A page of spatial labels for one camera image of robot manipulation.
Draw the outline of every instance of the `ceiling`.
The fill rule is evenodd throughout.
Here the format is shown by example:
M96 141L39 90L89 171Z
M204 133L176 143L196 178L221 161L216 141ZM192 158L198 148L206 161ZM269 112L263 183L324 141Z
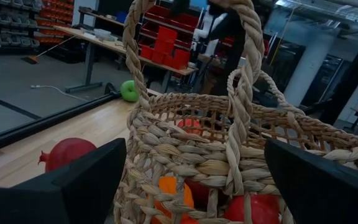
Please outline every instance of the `ceiling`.
M293 11L291 21L300 21L321 29L341 28L340 35L358 35L358 7L323 0L277 0L275 5Z

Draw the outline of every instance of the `red fruit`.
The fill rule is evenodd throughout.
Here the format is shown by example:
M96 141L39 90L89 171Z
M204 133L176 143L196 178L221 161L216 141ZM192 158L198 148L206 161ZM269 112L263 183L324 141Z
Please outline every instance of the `red fruit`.
M251 195L253 224L279 224L278 200L273 195ZM224 217L230 221L244 222L244 196L234 197Z
M179 128L182 127L200 127L200 122L198 122L197 120L192 120L192 119L185 119L185 125L183 125L183 120L179 121L179 123L177 124L177 126ZM187 133L193 133L193 134L201 134L201 131L199 130L192 130L192 129L187 129L186 130Z
M192 181L189 178L185 179L185 183L189 186L194 200L195 208L206 208L208 205L209 188L203 184ZM227 201L227 195L223 194L221 190L218 192L218 206Z
M68 138L53 147L50 154L41 152L38 163L45 162L45 172L49 172L69 164L71 161L95 149L96 146L87 140Z

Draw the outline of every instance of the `woven basket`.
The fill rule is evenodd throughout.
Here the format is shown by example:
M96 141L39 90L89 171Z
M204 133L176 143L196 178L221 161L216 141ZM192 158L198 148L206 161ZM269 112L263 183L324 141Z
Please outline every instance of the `woven basket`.
M230 197L245 196L245 223L252 223L250 194L280 195L264 159L267 137L358 170L358 136L305 116L285 101L273 80L260 70L264 45L251 0L222 2L238 12L247 33L247 63L229 76L229 96L169 93L149 98L134 34L139 16L154 0L135 0L129 9L123 38L126 64L140 98L127 120L131 134L114 200L116 223L150 223L155 217L161 223L179 224L184 213L198 223L240 223L223 218L224 206L218 207L220 189ZM236 76L240 80L234 89ZM258 77L268 82L280 109L252 104L252 84ZM197 120L200 127L179 128L177 123L183 119ZM176 177L176 195L159 189L158 180L166 175ZM208 186L206 211L183 203L185 178ZM154 208L155 200L171 211L171 218ZM293 223L290 211L280 202L282 223Z

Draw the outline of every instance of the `red ball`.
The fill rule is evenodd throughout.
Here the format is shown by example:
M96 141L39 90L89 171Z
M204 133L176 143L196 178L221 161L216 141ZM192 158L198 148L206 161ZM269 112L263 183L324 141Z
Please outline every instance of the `red ball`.
M60 141L49 154L41 152L38 163L45 162L45 172L49 172L95 149L96 146L92 142L80 138L68 138Z
M251 195L251 216L253 224L280 224L278 199L273 195ZM234 197L226 209L224 218L244 222L244 196Z

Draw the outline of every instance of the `pillar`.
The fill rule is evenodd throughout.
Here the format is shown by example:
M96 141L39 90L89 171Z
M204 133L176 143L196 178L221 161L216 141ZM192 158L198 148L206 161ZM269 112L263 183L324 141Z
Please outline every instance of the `pillar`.
M317 33L310 38L309 44L306 46L306 50L284 91L285 98L294 106L299 106L302 102L336 39L335 34L325 33L321 30L311 31L311 33L313 32Z

